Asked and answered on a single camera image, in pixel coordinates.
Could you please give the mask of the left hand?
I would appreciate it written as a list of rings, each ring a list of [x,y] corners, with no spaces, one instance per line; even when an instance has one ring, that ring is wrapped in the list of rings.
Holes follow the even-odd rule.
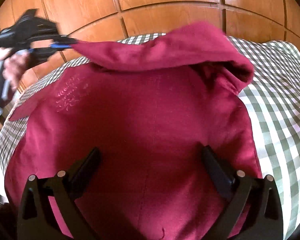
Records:
[[[23,74],[27,71],[30,60],[28,51],[15,53],[4,61],[3,77],[10,83],[11,91],[15,92]]]

